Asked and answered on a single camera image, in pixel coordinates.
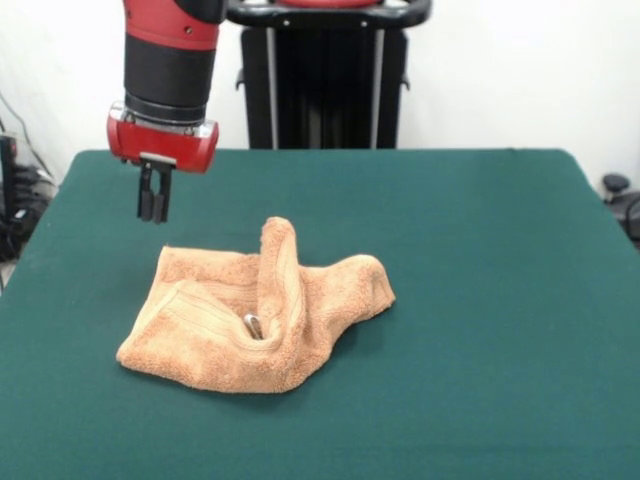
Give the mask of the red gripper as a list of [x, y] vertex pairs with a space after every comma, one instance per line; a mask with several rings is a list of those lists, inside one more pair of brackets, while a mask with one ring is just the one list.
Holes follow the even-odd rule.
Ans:
[[[136, 164], [155, 161], [184, 172], [205, 173], [214, 159], [219, 126], [212, 120], [196, 126], [154, 123], [118, 101], [109, 109], [107, 138], [117, 158]], [[153, 192], [152, 168], [149, 164], [141, 166], [137, 215], [142, 221], [167, 222], [172, 171], [171, 167], [157, 170], [158, 185]]]

